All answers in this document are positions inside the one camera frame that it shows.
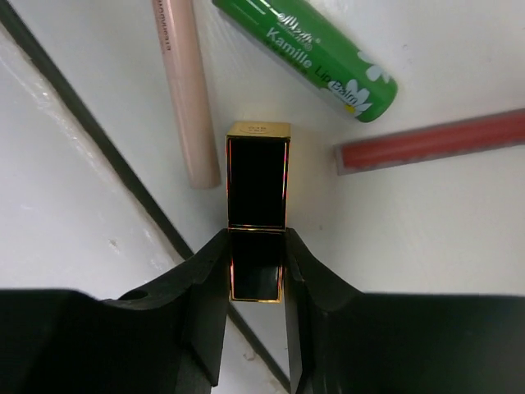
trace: lip gloss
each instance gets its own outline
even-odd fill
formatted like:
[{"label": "lip gloss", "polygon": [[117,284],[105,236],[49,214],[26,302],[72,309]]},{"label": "lip gloss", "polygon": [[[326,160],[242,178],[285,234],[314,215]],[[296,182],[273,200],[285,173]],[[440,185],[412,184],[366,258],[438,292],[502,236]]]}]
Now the lip gloss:
[{"label": "lip gloss", "polygon": [[339,175],[525,144],[525,109],[336,146]]},{"label": "lip gloss", "polygon": [[158,38],[189,183],[221,183],[192,0],[153,0]]}]

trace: red tube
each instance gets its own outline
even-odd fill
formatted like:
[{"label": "red tube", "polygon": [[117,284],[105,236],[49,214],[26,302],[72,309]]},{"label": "red tube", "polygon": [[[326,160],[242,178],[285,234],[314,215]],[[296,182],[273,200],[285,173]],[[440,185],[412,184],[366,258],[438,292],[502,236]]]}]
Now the red tube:
[{"label": "red tube", "polygon": [[336,146],[340,175],[525,143],[525,109]]}]

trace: pink pencil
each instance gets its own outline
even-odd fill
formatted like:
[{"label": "pink pencil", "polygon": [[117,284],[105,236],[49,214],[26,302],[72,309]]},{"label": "pink pencil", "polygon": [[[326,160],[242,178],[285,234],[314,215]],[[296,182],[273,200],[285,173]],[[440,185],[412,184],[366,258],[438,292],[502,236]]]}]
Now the pink pencil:
[{"label": "pink pencil", "polygon": [[175,109],[189,183],[221,183],[192,0],[153,0],[164,67]]}]

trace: white flower graphic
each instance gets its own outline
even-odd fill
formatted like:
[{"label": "white flower graphic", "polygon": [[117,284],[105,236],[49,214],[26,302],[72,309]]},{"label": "white flower graphic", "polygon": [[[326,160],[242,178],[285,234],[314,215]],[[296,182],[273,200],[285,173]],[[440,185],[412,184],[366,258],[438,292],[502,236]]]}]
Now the white flower graphic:
[{"label": "white flower graphic", "polygon": [[369,80],[376,81],[379,79],[380,76],[382,76],[385,83],[388,83],[388,81],[390,80],[390,75],[385,70],[383,70],[377,64],[374,64],[373,60],[370,57],[368,57],[368,55],[365,52],[359,51],[358,56],[362,61],[371,65],[367,69],[367,77]]},{"label": "white flower graphic", "polygon": [[345,102],[347,111],[353,113],[355,117],[358,117],[372,106],[372,103],[366,102],[370,92],[368,89],[359,90],[356,80],[349,80],[346,87],[343,87],[340,82],[333,80],[328,84],[328,89]]}]

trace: gold trim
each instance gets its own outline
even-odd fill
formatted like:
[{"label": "gold trim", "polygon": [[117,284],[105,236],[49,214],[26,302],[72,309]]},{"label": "gold trim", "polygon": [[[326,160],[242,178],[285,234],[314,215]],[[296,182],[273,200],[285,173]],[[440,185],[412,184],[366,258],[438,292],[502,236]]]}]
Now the gold trim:
[{"label": "gold trim", "polygon": [[271,121],[237,121],[227,137],[290,138],[290,124]]},{"label": "gold trim", "polygon": [[228,230],[233,231],[260,231],[260,232],[285,232],[283,227],[266,227],[266,226],[252,226],[251,224],[233,224],[228,226]]}]

